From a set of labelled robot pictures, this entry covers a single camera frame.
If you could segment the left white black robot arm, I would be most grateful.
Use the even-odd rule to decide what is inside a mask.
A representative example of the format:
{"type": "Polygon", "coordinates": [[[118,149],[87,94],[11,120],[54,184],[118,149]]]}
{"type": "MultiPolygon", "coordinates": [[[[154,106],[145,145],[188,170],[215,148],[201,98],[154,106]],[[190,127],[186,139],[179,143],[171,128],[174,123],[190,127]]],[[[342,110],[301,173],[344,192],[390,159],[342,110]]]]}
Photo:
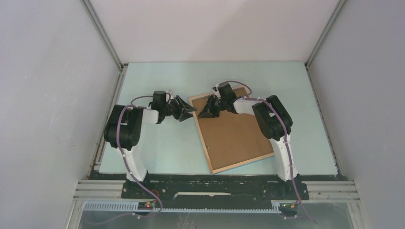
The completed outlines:
{"type": "Polygon", "coordinates": [[[142,125],[161,124],[169,116],[182,122],[193,117],[195,111],[171,91],[154,91],[153,95],[134,98],[129,105],[113,107],[103,137],[122,157],[127,179],[136,182],[132,192],[138,198],[147,198],[151,192],[150,184],[144,181],[148,171],[137,152],[142,125]]]}

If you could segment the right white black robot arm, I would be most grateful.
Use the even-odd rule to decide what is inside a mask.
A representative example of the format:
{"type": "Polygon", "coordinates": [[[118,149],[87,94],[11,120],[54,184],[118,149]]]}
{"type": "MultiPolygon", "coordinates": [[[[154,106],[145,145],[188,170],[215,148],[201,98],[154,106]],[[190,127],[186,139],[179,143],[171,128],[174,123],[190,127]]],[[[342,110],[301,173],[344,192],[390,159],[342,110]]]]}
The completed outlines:
{"type": "Polygon", "coordinates": [[[298,176],[291,152],[291,127],[293,120],[276,95],[267,98],[250,98],[237,95],[230,85],[231,81],[217,84],[213,94],[198,114],[198,118],[217,118],[221,111],[233,114],[248,114],[256,118],[262,135],[269,140],[278,162],[277,176],[284,181],[278,185],[278,194],[283,199],[291,199],[297,193],[293,183],[298,176]]]}

